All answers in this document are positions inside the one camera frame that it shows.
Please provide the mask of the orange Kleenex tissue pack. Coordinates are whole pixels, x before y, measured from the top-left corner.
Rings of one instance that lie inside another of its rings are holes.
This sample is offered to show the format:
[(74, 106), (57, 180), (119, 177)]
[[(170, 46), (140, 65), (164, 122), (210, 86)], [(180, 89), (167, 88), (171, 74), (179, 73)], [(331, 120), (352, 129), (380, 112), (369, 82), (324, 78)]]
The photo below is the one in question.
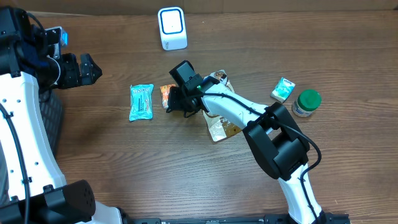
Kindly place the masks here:
[(173, 86), (175, 86), (175, 84), (163, 85), (160, 87), (160, 93), (162, 96), (162, 107), (164, 109), (167, 109), (169, 107), (168, 105), (169, 93), (170, 93), (170, 88)]

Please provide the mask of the teal long snack packet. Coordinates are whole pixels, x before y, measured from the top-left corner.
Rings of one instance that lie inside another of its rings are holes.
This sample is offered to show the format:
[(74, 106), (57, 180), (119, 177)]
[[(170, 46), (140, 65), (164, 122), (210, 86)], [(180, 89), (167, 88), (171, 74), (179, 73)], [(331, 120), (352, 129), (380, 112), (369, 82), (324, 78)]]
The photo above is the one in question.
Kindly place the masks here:
[(152, 119), (152, 92), (153, 84), (131, 85), (131, 109), (129, 113), (130, 122), (142, 119)]

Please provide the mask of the brown white snack pouch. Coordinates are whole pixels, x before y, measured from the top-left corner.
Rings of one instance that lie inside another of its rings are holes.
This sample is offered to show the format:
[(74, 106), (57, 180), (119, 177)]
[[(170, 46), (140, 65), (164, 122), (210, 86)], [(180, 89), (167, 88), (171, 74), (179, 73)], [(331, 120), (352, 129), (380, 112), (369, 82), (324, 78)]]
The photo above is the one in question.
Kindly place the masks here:
[[(234, 92), (233, 86), (230, 84), (228, 76), (224, 70), (218, 70), (210, 74), (211, 77), (217, 78), (227, 89)], [(208, 130), (213, 142), (219, 142), (230, 138), (242, 131), (238, 126), (228, 121), (226, 118), (213, 115), (203, 111), (203, 116), (208, 126)]]

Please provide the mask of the teal tissue pack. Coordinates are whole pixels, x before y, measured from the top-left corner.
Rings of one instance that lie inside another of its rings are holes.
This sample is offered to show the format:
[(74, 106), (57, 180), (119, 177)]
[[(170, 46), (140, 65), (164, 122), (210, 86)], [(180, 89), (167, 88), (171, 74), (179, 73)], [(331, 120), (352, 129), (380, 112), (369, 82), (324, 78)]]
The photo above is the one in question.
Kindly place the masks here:
[(295, 88), (295, 83), (282, 77), (271, 92), (271, 97), (284, 103)]

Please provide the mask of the green lid jar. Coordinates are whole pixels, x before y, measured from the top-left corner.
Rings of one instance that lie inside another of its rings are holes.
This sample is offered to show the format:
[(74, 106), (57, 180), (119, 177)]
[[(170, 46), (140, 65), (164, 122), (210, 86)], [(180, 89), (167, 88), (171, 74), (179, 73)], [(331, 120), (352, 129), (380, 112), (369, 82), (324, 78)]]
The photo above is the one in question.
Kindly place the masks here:
[(316, 90), (304, 90), (292, 104), (292, 111), (299, 117), (309, 117), (320, 107), (322, 97)]

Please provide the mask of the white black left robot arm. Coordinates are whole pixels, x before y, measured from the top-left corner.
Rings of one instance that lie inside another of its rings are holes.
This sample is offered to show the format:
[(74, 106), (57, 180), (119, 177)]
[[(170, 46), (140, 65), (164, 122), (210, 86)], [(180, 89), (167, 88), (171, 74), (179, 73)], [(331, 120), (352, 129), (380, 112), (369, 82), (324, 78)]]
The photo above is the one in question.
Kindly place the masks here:
[(2, 223), (128, 223), (117, 207), (95, 200), (89, 183), (68, 184), (53, 152), (39, 95), (92, 85), (102, 74), (89, 54), (62, 54), (67, 33), (43, 28), (31, 13), (1, 8), (1, 147), (10, 202)]

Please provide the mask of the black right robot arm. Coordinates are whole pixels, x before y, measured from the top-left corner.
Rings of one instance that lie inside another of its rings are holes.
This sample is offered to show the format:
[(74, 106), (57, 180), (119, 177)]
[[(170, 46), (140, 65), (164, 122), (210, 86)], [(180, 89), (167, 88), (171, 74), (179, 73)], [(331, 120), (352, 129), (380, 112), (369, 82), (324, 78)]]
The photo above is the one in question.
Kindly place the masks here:
[(281, 103), (266, 106), (232, 92), (221, 80), (202, 77), (184, 60), (169, 72), (176, 86), (170, 89), (167, 112), (183, 111), (189, 118), (203, 110), (219, 115), (240, 128), (259, 167), (279, 181), (295, 223), (323, 223), (308, 172), (311, 147), (319, 147), (297, 126)]

